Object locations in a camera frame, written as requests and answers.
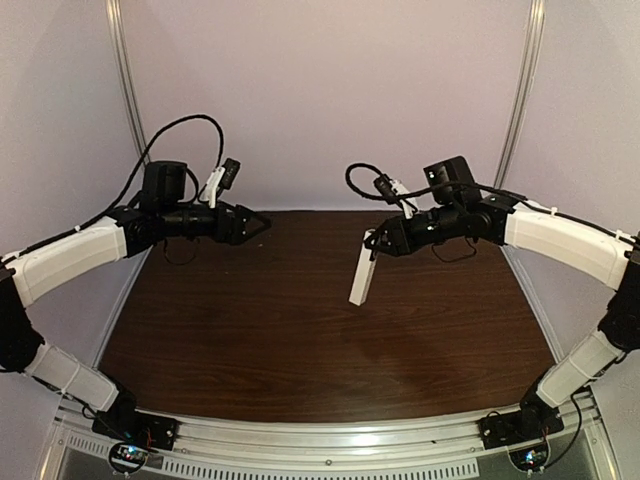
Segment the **white remote control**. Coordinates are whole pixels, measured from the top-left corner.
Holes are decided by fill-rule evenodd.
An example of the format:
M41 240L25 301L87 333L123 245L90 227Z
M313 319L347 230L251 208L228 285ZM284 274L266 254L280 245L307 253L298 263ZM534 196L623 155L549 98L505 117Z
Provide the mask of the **white remote control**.
M353 277L349 302L356 306L362 306L366 302L377 262L376 253L365 245L365 241L373 233L373 229L368 229L364 233Z

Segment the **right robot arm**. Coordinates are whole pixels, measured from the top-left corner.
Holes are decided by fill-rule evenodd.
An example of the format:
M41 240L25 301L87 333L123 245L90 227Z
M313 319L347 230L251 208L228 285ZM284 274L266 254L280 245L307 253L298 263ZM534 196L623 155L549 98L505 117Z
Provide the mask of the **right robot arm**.
M378 173L373 198L401 208L399 216L366 232L349 301L365 302L378 255L411 255L449 240L479 239L524 249L583 272L614 295L595 329L542 375L520 402L544 418L610 365L639 348L639 239L613 232L525 196L475 182L462 156L427 166L427 192L436 207L418 210L416 194Z

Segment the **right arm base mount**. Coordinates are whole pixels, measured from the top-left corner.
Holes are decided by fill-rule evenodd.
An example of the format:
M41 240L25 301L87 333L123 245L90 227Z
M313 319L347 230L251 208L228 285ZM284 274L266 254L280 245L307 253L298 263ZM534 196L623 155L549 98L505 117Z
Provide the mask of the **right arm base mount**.
M552 464L549 436L564 429L559 408L550 407L535 394L526 396L512 412L489 412L477 425L485 450L516 447L508 451L511 464L531 474Z

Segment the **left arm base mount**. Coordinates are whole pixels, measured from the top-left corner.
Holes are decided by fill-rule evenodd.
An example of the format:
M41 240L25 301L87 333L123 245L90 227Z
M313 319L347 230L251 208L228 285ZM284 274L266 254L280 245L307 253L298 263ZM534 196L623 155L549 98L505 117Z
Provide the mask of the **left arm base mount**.
M125 478L138 473L152 454L171 451L179 424L173 417L139 411L128 393L120 393L106 411L84 407L83 415L92 421L94 433L116 440L107 462Z

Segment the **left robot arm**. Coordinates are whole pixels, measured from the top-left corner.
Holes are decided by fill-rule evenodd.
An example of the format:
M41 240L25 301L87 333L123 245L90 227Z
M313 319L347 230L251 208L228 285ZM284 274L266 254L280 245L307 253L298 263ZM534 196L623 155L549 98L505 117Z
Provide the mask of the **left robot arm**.
M32 326L27 309L67 282L103 265L132 258L170 238L208 237L237 246L265 232L270 220L243 205L221 201L240 169L227 159L193 200L184 198L192 172L178 161L144 171L141 190L127 205L111 207L87 227L1 260L1 369L43 382L92 410L107 412L124 394L101 372L51 345Z

